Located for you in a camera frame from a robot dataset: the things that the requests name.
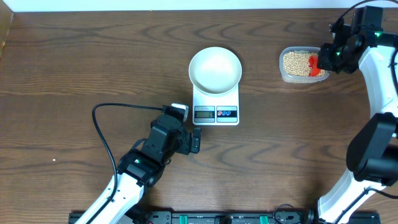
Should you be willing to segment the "red measuring scoop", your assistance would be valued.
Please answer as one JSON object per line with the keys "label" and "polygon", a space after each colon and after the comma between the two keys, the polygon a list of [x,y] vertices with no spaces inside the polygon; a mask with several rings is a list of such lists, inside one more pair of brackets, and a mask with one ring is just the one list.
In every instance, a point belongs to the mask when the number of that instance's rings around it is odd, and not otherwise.
{"label": "red measuring scoop", "polygon": [[318,56],[317,55],[312,55],[308,59],[309,67],[311,68],[311,71],[309,73],[310,77],[316,77],[319,76],[321,73],[321,69],[317,67],[318,65]]}

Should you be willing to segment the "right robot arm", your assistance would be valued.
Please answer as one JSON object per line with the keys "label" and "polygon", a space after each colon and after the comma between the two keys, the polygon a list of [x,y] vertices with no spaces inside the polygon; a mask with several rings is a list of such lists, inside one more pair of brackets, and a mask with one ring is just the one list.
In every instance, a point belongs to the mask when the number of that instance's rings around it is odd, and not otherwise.
{"label": "right robot arm", "polygon": [[397,182],[397,35],[370,25],[332,28],[333,43],[323,44],[318,66],[334,72],[360,70],[371,117],[350,142],[346,170],[320,197],[315,223],[348,223],[372,195]]}

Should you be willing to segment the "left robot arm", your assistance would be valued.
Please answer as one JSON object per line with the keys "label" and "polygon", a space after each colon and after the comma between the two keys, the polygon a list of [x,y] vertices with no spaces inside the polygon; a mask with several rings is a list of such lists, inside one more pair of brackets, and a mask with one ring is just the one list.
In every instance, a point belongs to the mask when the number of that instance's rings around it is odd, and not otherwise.
{"label": "left robot arm", "polygon": [[160,115],[151,122],[149,137],[138,140],[122,156],[103,193],[76,222],[117,223],[159,181],[175,153],[197,154],[200,141],[201,128],[189,133],[183,120]]}

